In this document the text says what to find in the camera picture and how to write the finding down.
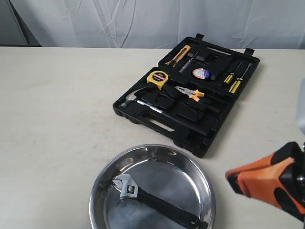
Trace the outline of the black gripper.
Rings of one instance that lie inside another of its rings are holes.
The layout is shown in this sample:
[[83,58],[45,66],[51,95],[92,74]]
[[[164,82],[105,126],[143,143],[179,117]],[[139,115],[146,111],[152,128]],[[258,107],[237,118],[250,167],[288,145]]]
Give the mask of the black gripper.
[[233,191],[305,219],[305,153],[287,143],[269,156],[230,169],[225,178]]

